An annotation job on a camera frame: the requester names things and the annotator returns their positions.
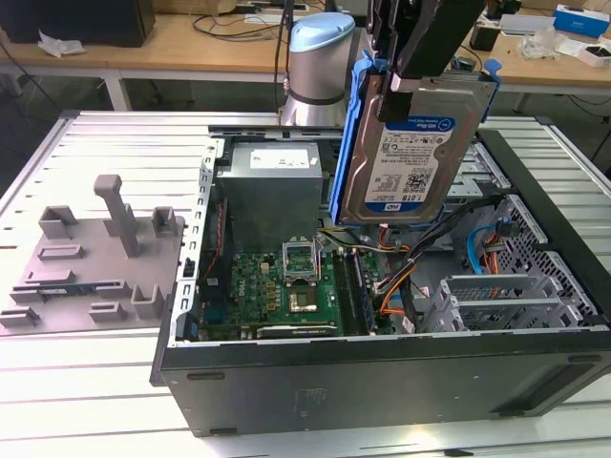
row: ram slot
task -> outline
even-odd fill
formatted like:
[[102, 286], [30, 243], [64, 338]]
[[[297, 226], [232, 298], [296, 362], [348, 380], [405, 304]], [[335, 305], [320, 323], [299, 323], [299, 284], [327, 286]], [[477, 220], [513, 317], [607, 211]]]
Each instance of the ram slot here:
[[359, 304], [358, 282], [352, 265], [345, 256], [333, 253], [335, 286], [344, 335], [359, 336], [367, 334], [367, 326]]

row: aluminum workbench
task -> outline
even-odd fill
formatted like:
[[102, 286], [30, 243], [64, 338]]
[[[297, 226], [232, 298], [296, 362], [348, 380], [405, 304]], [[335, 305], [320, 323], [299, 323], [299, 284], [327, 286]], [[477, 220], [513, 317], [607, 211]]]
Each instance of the aluminum workbench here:
[[[135, 216], [172, 205], [187, 216], [209, 125], [269, 125], [270, 114], [82, 113], [60, 119], [0, 200], [0, 294], [40, 236], [45, 206], [102, 217], [92, 183], [118, 173]], [[564, 215], [611, 269], [609, 182], [556, 128], [491, 118]], [[607, 457], [611, 376], [540, 418], [196, 439], [167, 388], [149, 385], [156, 329], [0, 339], [0, 456]]]

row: floor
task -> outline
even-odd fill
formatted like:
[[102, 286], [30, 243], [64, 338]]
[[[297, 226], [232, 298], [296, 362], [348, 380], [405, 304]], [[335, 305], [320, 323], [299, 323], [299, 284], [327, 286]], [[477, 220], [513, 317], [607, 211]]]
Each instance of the floor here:
[[[52, 127], [56, 109], [25, 77], [23, 94], [13, 99], [0, 92], [0, 195], [10, 186], [38, 144]], [[105, 88], [94, 78], [47, 76], [41, 85], [62, 108], [111, 110]], [[188, 83], [182, 81], [128, 81], [134, 110], [273, 112], [272, 86], [264, 83], [197, 82], [192, 98]], [[492, 115], [516, 115], [512, 107], [517, 94], [497, 96]], [[581, 100], [552, 94], [534, 94], [524, 115], [547, 116], [589, 157], [611, 129], [605, 116], [611, 115], [606, 97]], [[597, 155], [596, 164], [606, 171], [611, 164], [611, 139]]]

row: cpu socket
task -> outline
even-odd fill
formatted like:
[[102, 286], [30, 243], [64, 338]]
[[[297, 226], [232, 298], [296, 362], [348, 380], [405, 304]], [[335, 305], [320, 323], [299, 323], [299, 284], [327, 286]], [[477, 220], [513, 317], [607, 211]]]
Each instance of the cpu socket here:
[[290, 313], [313, 313], [318, 310], [315, 287], [294, 286], [287, 288], [286, 294]]

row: motherboard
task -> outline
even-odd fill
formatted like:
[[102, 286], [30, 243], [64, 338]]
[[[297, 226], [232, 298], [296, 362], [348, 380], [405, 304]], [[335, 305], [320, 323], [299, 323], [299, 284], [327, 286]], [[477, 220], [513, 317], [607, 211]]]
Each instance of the motherboard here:
[[379, 276], [376, 258], [365, 252], [319, 252], [313, 258], [307, 250], [289, 257], [235, 254], [227, 303], [204, 306], [202, 336], [217, 341], [367, 334], [374, 326], [370, 297]]

